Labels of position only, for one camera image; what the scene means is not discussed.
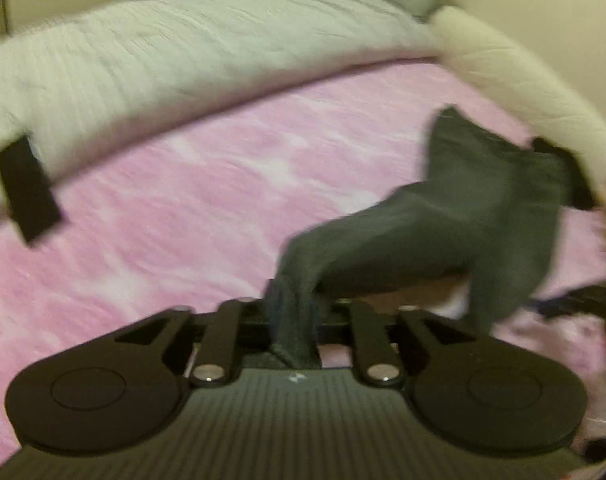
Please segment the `dark grey jeans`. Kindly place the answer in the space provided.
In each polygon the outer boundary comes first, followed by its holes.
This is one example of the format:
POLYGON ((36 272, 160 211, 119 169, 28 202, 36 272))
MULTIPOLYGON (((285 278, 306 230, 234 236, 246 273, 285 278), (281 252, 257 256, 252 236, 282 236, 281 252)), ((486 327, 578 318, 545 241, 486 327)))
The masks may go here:
POLYGON ((571 196, 563 162, 504 140, 455 107, 434 118, 427 155, 419 182, 288 240, 264 296, 271 352, 283 364, 319 367, 318 333, 335 299, 463 273, 464 319, 488 333, 545 280, 571 196))

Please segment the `black folded cloth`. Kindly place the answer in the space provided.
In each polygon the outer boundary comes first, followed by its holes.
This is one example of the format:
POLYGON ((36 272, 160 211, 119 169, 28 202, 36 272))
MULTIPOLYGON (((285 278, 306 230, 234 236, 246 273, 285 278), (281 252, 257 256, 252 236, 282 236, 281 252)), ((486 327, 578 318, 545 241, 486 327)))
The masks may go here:
POLYGON ((596 208, 597 201, 583 172, 580 162, 573 152, 550 143, 540 136, 531 141, 531 147, 537 153, 547 153, 559 159, 568 173, 568 198, 565 206, 577 210, 590 211, 596 208))

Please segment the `pink rose blanket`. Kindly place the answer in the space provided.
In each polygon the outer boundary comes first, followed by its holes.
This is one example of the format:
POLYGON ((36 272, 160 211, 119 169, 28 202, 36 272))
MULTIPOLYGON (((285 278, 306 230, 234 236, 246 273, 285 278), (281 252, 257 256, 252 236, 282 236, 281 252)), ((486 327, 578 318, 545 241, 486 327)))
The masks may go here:
POLYGON ((248 370, 112 456, 19 446, 4 396, 39 359, 168 307, 261 292, 283 242, 420 179, 432 118, 455 105, 527 146, 532 126, 443 68, 400 62, 268 96, 140 143, 67 183, 38 247, 0 223, 0 479, 560 479, 573 450, 482 456, 361 385, 343 348, 320 372, 248 370))

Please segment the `black smartphone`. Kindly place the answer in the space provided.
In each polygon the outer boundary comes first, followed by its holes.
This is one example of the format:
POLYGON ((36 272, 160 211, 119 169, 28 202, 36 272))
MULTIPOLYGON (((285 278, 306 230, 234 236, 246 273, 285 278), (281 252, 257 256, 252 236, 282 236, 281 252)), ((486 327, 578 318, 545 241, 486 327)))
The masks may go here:
POLYGON ((0 148, 0 184, 10 218, 27 245, 33 245, 64 221, 49 177, 28 134, 0 148))

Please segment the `white striped duvet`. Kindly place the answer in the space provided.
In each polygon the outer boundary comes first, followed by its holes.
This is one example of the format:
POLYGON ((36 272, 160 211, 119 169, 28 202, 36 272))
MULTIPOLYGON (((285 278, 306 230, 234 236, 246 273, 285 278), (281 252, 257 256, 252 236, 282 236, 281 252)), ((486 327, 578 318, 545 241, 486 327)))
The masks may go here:
POLYGON ((433 58, 383 0, 126 0, 0 40, 0 148, 61 179, 143 136, 348 68, 433 58))

